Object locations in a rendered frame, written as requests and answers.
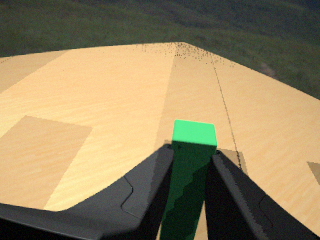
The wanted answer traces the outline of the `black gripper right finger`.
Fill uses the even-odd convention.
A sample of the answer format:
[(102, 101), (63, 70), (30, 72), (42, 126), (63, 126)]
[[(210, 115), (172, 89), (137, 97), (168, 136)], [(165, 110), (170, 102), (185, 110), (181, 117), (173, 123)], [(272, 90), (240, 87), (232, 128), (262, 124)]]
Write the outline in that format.
[(208, 240), (320, 240), (219, 149), (209, 160), (204, 211)]

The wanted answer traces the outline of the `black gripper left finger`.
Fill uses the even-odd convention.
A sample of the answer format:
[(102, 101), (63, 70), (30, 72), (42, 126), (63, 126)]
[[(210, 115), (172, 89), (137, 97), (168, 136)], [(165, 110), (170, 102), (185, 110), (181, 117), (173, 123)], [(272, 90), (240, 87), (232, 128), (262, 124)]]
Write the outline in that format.
[(117, 181), (64, 211), (0, 203), (0, 240), (156, 240), (175, 149), (157, 148)]

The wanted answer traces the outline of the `green rectangular post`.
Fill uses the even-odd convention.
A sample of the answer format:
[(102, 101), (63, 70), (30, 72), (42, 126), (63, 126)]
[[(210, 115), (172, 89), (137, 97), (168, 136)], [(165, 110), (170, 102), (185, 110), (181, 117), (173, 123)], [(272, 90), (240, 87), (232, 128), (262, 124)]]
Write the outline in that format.
[(160, 240), (193, 240), (205, 200), (209, 160), (216, 155), (215, 124), (175, 120), (171, 189)]

